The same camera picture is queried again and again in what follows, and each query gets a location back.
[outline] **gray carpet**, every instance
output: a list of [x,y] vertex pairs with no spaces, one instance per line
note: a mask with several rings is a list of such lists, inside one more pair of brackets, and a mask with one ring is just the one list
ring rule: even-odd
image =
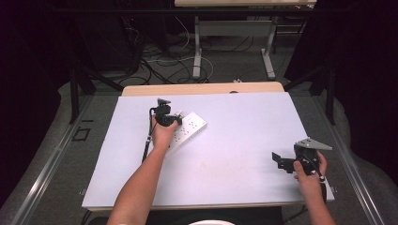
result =
[[[231,50],[245,37],[217,37],[210,38],[211,49]],[[271,56],[274,70],[277,72],[277,81],[286,83],[283,74],[290,59],[298,37],[279,37],[278,51]],[[245,52],[204,52],[214,68],[214,74],[210,78],[211,83],[229,83],[236,78],[244,82],[263,82],[267,81],[266,72],[260,57],[259,46],[261,41],[254,40],[253,46]],[[249,46],[250,42],[245,42],[241,49]],[[176,46],[176,51],[184,52],[180,46]],[[161,67],[153,63],[154,69],[161,74],[173,74],[183,68],[181,65],[172,67]],[[211,65],[203,61],[204,69],[209,73]],[[144,69],[134,76],[148,77]],[[178,78],[187,77],[187,72],[181,71],[171,80],[177,82]],[[137,84],[140,80],[126,80],[122,84]],[[151,84],[161,83],[156,78],[151,78]],[[76,127],[80,132],[74,132],[67,145],[67,151],[62,160],[56,167],[56,171],[50,184],[46,187],[39,202],[35,206],[31,217],[28,217],[27,224],[78,224],[82,221],[85,210],[81,207],[83,195],[81,190],[87,188],[94,170],[103,138],[115,108],[117,95],[112,89],[103,83],[96,82],[98,92],[90,98],[87,110],[79,118]],[[298,114],[302,120],[308,135],[322,143],[333,146],[333,151],[324,152],[329,162],[328,179],[331,186],[338,192],[335,194],[336,201],[328,202],[328,207],[338,224],[369,224],[356,190],[348,179],[340,155],[337,154],[337,145],[330,135],[330,130],[322,119],[322,112],[316,107],[317,98],[310,97],[307,92],[308,85],[305,83],[291,91],[292,99],[297,107]],[[0,211],[1,224],[11,224],[17,215],[23,201],[28,196],[29,190],[38,178],[41,169],[47,159],[56,150],[61,142],[65,130],[69,127],[70,116],[69,87],[66,85],[60,89],[63,102],[52,127],[39,148],[38,153],[32,163],[15,188],[14,192]],[[345,144],[349,146],[349,124],[344,116],[343,107],[337,102],[335,104],[336,127],[339,130]],[[89,130],[85,141],[84,135]],[[392,181],[375,166],[355,157],[357,166],[362,178],[370,190],[370,194],[375,200],[375,205],[384,218],[385,224],[394,224],[397,221],[397,187]],[[288,218],[299,211],[301,206],[284,206],[283,216]],[[94,213],[91,217],[106,216],[108,213]],[[303,214],[291,221],[291,224],[310,224],[308,214]]]

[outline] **desk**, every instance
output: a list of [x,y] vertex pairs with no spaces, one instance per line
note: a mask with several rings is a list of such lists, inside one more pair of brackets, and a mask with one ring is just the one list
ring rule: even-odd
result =
[[[171,100],[172,112],[197,113],[207,127],[164,160],[153,209],[303,203],[297,181],[277,168],[271,152],[293,158],[294,142],[307,135],[282,86],[259,82],[127,87],[83,207],[112,209],[119,190],[141,164],[148,109],[157,97]],[[328,186],[328,200],[333,199]]]
[[[177,7],[201,8],[201,7],[275,7],[313,5],[316,0],[175,0]],[[266,72],[270,80],[275,80],[275,72],[269,59],[269,52],[275,36],[277,17],[272,21],[199,21],[195,17],[195,59],[193,78],[200,77],[202,49],[200,48],[200,36],[262,36],[268,37],[266,48],[261,49]]]

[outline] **hand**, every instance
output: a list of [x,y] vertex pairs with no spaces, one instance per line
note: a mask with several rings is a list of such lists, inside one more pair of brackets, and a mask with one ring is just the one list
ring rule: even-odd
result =
[[[317,152],[320,160],[319,164],[319,171],[322,173],[322,175],[325,176],[326,169],[328,167],[328,163],[326,162],[325,157]],[[295,168],[295,171],[297,175],[295,176],[296,179],[298,179],[298,184],[299,184],[299,190],[301,194],[304,196],[305,201],[309,201],[312,198],[322,198],[322,190],[319,185],[319,175],[317,173],[313,175],[307,175],[304,172],[304,169],[301,166],[301,163],[299,161],[295,161],[293,163],[293,166]]]
[[177,121],[173,122],[169,127],[164,127],[156,122],[155,116],[152,116],[152,140],[154,148],[168,149],[177,128]]

